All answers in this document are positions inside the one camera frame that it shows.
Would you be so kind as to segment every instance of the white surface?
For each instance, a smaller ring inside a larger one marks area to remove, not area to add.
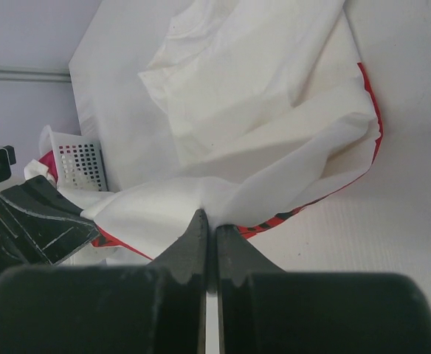
[[[218,297],[206,295],[206,354],[220,354]]]
[[[106,258],[108,266],[145,266],[150,261],[129,249],[119,247],[111,256]]]
[[[65,69],[101,0],[0,0],[0,65]]]
[[[189,1],[152,1],[147,7],[133,2],[133,8],[122,8],[123,0],[115,7],[108,4],[88,34],[112,36],[112,19],[117,11],[128,10],[124,21],[132,31],[120,35],[139,49],[134,62],[141,69],[161,43],[174,10]],[[353,0],[347,14],[384,115],[385,139],[377,162],[348,189],[253,243],[286,269],[407,274],[431,304],[431,0]],[[131,50],[118,42],[114,48]],[[122,60],[103,49],[93,58],[76,55],[75,60],[90,60],[90,70],[101,60],[106,68]],[[121,81],[109,84],[124,87],[120,99],[134,103],[136,117],[158,117],[159,112],[139,105],[145,92],[133,74],[123,72]],[[105,79],[104,71],[96,80]],[[92,117],[87,103],[77,104]],[[109,114],[112,124],[111,114],[119,114],[119,108]],[[151,143],[135,142],[134,148],[141,147]]]

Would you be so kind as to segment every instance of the red fabric edge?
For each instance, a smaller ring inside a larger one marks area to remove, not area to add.
[[[102,230],[99,226],[97,228],[99,229],[99,231],[102,234],[102,236],[104,236],[107,240],[111,241],[112,243],[115,243],[118,246],[126,247],[127,249],[130,249],[131,251],[133,251],[133,252],[135,252],[137,254],[140,254],[141,256],[147,258],[148,260],[153,260],[153,258],[150,258],[146,254],[144,254],[144,253],[140,252],[139,250],[135,249],[134,247],[129,246],[127,243],[124,243],[121,240],[116,239],[114,236],[110,235],[108,232]]]
[[[374,161],[376,160],[376,157],[378,155],[379,152],[379,148],[381,146],[382,140],[383,140],[383,134],[384,134],[384,130],[383,130],[383,121],[382,121],[382,117],[381,117],[381,112],[379,110],[379,106],[378,106],[378,101],[376,100],[375,94],[373,92],[373,89],[371,87],[371,83],[370,83],[370,79],[368,78],[368,74],[366,72],[365,67],[363,66],[363,63],[358,63],[358,67],[360,69],[360,71],[362,72],[363,75],[363,80],[365,81],[365,90],[370,94],[371,96],[371,101],[373,102],[373,106],[375,108],[375,112],[376,115],[378,117],[378,126],[379,126],[379,138],[376,140],[376,147],[375,147],[375,151],[373,153],[373,160],[371,161],[371,164],[374,163]],[[351,184],[353,184],[354,182],[358,181],[361,177],[363,177],[364,175],[361,175],[360,177],[358,177],[355,181],[352,181],[351,183],[347,184],[346,186],[340,188],[339,190],[326,195],[325,197],[317,200],[317,201],[313,201],[312,203],[309,203],[305,206],[302,206],[301,208],[296,208],[294,210],[292,210],[289,213],[284,213],[282,214],[283,217],[280,217],[280,215],[275,216],[274,218],[268,220],[267,222],[258,225],[258,226],[254,226],[254,227],[242,227],[242,226],[238,226],[238,231],[248,240],[256,235],[258,235],[260,232],[265,232],[268,231],[270,229],[272,229],[275,226],[278,226],[282,223],[284,223],[286,220],[288,220],[291,216],[295,216],[296,214],[300,213],[301,211],[303,211],[306,207],[312,205],[312,204],[316,204],[319,201],[327,198],[328,196],[339,192],[340,190],[343,190],[344,188],[350,186]]]
[[[53,155],[53,151],[49,151],[43,155],[38,162],[47,166],[48,173],[53,176],[56,182],[58,182],[58,170],[56,168],[55,155]]]
[[[97,239],[95,239],[94,241],[91,242],[91,244],[94,247],[97,248],[102,248],[102,247],[116,247],[116,246],[120,246],[118,243],[116,243],[115,241],[109,240],[108,238],[105,238],[104,236],[99,236]]]

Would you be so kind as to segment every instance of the white wall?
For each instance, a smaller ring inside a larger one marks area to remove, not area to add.
[[[100,2],[0,0],[0,66],[67,69]],[[0,82],[0,144],[15,147],[15,174],[39,157],[46,124],[79,132],[71,84]]]

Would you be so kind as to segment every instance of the metal pipe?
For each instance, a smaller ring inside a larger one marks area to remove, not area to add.
[[[0,66],[0,81],[71,83],[71,76],[68,70]]]

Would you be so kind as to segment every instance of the table surface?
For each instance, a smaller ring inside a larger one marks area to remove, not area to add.
[[[106,70],[127,61],[123,75],[130,78],[120,92],[131,91],[136,117],[164,120],[136,73],[162,42],[170,17],[189,3],[101,4],[70,63],[84,133],[97,131],[89,104],[79,102],[79,93],[92,90],[80,77],[105,80]],[[353,0],[345,11],[383,114],[378,159],[361,180],[252,243],[287,270],[406,274],[431,304],[431,0]],[[119,105],[128,102],[121,97]],[[112,178],[118,166],[106,164]]]

